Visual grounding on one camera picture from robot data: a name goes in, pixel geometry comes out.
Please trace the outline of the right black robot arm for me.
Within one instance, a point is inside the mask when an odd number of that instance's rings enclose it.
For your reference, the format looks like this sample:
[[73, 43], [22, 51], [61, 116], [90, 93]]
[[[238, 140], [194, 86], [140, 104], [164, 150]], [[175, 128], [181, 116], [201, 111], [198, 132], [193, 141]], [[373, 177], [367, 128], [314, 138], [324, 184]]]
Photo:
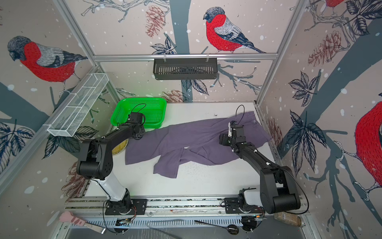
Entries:
[[260, 176], [260, 199], [269, 214], [297, 210], [300, 199], [291, 170], [267, 159], [252, 143], [246, 141], [244, 128], [232, 120], [228, 133], [219, 136], [219, 144], [228, 146], [239, 158], [251, 165]]

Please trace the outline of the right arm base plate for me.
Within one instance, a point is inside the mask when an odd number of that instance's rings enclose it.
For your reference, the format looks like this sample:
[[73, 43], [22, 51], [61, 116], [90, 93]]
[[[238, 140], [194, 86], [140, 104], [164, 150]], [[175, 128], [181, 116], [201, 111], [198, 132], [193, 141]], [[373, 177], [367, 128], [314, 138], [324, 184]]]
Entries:
[[243, 200], [233, 197], [224, 198], [220, 206], [225, 209], [226, 214], [265, 214], [261, 206], [248, 205]]

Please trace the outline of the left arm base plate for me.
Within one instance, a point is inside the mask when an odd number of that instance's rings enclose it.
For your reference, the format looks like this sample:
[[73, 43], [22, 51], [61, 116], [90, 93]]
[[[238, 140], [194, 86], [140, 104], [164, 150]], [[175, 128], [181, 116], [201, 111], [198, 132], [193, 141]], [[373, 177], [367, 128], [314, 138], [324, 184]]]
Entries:
[[144, 215], [147, 202], [147, 199], [130, 199], [126, 202], [108, 200], [104, 207], [104, 214], [107, 216]]

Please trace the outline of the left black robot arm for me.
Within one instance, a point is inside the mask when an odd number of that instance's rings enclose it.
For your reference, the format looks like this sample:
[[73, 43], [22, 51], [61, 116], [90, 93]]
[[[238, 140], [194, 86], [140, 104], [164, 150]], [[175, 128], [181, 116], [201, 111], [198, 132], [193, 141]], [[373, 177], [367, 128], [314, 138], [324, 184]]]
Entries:
[[87, 139], [80, 144], [77, 174], [94, 180], [108, 196], [110, 202], [123, 207], [130, 206], [128, 190], [116, 178], [113, 170], [112, 150], [127, 139], [141, 139], [145, 133], [145, 116], [132, 112], [127, 122], [108, 134], [96, 139]]

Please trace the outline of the purple trousers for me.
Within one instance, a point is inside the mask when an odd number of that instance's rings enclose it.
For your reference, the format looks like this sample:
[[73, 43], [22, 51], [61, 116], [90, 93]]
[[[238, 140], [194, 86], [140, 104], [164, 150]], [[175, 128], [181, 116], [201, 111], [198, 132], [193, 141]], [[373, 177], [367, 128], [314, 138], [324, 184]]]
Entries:
[[219, 144], [219, 136], [228, 132], [235, 117], [205, 119], [155, 129], [142, 139], [130, 139], [125, 149], [125, 164], [131, 165], [159, 156], [153, 172], [176, 178], [181, 164], [195, 162], [222, 165], [238, 157], [231, 148]]

